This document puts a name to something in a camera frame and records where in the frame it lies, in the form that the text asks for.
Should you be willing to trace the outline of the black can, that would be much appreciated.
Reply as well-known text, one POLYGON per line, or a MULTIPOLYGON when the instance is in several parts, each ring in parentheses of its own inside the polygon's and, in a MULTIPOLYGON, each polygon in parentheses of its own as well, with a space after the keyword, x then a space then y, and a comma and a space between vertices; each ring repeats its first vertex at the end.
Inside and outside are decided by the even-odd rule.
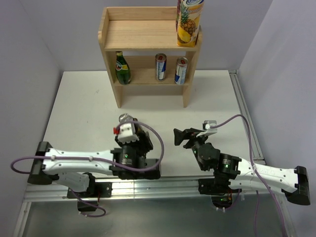
POLYGON ((121 114, 119 116, 119 123, 120 124, 123 124, 123 123, 130 123, 131 121, 134 121, 134 117, 131 116, 130 114, 128 113, 124 113, 124 114, 121 114))

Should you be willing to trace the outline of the silver red-top can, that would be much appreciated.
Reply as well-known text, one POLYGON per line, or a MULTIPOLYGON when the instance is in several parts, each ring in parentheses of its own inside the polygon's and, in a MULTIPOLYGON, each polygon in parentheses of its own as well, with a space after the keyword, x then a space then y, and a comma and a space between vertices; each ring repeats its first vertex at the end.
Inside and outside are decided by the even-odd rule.
POLYGON ((163 53, 155 56, 155 75, 158 81, 165 80, 167 57, 163 53))
POLYGON ((185 83, 187 66, 188 66, 187 58, 181 57, 177 59, 176 69, 175 69, 175 78, 174 78, 174 81, 177 85, 183 85, 185 83))

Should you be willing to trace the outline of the green glass bottle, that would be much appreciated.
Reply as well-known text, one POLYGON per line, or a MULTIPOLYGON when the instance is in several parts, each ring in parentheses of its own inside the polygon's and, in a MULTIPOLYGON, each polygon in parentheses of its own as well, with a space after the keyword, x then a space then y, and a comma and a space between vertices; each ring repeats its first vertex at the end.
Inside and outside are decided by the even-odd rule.
POLYGON ((131 81, 130 67, 125 60, 122 51, 116 51, 116 76, 120 84, 127 85, 131 81))

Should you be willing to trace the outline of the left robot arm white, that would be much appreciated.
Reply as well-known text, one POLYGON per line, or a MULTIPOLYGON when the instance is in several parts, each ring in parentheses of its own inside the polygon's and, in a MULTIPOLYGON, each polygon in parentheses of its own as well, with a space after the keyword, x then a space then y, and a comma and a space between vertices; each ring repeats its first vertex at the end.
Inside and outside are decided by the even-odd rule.
POLYGON ((33 185, 56 182, 71 188, 84 197, 96 192, 94 173, 117 176, 121 180, 157 180, 160 178, 158 159, 147 159, 153 149, 149 134, 143 130, 116 129, 119 148, 101 152, 66 152, 55 149, 48 142, 40 142, 28 177, 33 185))

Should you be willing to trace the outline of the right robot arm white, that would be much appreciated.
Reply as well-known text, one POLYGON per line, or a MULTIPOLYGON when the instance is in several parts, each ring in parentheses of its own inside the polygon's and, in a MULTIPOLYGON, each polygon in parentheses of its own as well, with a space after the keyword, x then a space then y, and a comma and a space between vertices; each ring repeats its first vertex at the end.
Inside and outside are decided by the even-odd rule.
POLYGON ((222 153, 207 141, 209 134, 198 129, 183 131, 174 129, 174 144, 184 140, 185 149, 192 150, 202 171, 213 171, 212 178, 198 180, 198 191, 202 195, 236 193, 239 190, 272 191, 284 194, 286 199, 297 205, 310 205, 310 190, 307 169, 275 168, 252 164, 250 161, 222 153))

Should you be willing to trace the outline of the wooden two-tier shelf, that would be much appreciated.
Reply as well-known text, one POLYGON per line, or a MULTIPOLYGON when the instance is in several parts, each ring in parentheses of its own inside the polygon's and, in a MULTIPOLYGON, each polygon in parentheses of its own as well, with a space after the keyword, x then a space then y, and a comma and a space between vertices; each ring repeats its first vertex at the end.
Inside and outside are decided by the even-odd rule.
POLYGON ((188 106, 202 45, 202 30, 198 31, 194 47, 178 46, 175 30, 176 10, 174 6, 128 6, 103 9, 98 42, 118 107, 121 107, 123 102, 123 85, 115 75, 116 51, 185 52, 189 65, 185 83, 180 88, 183 106, 188 106))

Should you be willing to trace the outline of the pineapple juice carton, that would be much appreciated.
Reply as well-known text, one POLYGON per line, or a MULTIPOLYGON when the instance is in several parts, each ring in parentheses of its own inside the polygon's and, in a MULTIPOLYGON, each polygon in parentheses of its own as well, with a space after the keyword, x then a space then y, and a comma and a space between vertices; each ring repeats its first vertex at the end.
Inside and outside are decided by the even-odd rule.
POLYGON ((176 15, 177 45, 194 47, 204 0, 179 0, 176 15))

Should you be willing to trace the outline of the front aluminium rail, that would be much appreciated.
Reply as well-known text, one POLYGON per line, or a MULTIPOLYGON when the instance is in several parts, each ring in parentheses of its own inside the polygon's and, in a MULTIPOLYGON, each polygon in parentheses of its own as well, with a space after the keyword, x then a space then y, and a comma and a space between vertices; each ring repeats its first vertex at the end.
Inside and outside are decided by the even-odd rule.
MULTIPOLYGON (((97 179, 97 183, 110 182, 111 196, 108 199, 156 199, 199 197, 198 179, 204 176, 162 177, 159 180, 97 179)), ((28 184, 23 202, 74 201, 67 198, 68 188, 59 184, 28 184)))

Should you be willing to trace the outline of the aluminium rail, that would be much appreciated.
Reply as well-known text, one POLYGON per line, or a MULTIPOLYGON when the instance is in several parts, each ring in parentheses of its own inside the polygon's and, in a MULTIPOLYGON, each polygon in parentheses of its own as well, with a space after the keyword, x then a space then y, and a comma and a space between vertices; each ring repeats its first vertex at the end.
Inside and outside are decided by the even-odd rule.
MULTIPOLYGON (((110 182, 111 196, 108 199, 156 199, 199 197, 198 179, 204 176, 162 177, 159 180, 97 179, 97 183, 110 182)), ((59 184, 28 184, 23 202, 74 201, 67 198, 68 188, 59 184)))
POLYGON ((252 142, 252 154, 254 158, 254 162, 262 165, 266 165, 266 161, 264 159, 264 156, 262 154, 259 141, 251 120, 250 113, 248 111, 248 107, 246 104, 246 100, 244 98, 238 77, 237 77, 237 70, 228 70, 229 76, 231 78, 231 82, 234 88, 234 92, 237 98, 237 103, 239 106, 240 113, 247 118, 249 128, 250 128, 250 136, 251 136, 251 142, 252 142))

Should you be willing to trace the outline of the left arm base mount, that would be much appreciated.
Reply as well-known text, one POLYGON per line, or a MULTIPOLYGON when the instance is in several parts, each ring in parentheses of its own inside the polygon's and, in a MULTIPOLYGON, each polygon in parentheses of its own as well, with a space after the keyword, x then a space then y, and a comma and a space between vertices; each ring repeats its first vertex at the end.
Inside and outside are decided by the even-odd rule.
MULTIPOLYGON (((112 182, 96 182, 91 191, 81 192, 75 194, 81 199, 84 198, 97 198, 96 201, 87 201, 87 203, 98 206, 100 198, 110 198, 112 194, 112 182)), ((72 193, 71 189, 68 188, 67 192, 68 199, 76 199, 77 200, 77 208, 80 212, 94 212, 97 210, 96 207, 92 207, 91 205, 87 205, 82 203, 80 200, 76 198, 76 196, 72 193)))

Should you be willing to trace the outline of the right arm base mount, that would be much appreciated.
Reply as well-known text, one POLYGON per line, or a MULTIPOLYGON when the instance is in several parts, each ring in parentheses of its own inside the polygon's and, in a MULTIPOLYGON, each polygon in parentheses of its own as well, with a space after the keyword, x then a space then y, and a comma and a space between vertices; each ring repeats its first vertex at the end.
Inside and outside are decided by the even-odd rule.
POLYGON ((211 196, 214 209, 225 213, 237 202, 241 189, 215 185, 214 180, 214 178, 198 179, 198 191, 201 195, 211 196))

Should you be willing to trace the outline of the right side aluminium rail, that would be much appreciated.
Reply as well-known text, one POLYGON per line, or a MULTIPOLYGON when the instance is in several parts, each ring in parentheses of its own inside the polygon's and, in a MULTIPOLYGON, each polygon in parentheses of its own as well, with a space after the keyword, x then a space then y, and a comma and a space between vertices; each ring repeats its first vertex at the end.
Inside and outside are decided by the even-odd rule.
POLYGON ((252 142, 252 154, 254 158, 254 162, 262 165, 266 165, 266 161, 264 159, 264 156, 262 154, 259 141, 251 120, 250 113, 248 111, 248 107, 246 104, 246 100, 244 98, 238 77, 237 77, 237 70, 228 70, 229 76, 231 78, 231 82, 234 88, 234 92, 237 98, 237 103, 239 106, 240 113, 247 118, 249 128, 250 128, 250 136, 251 136, 251 142, 252 142))

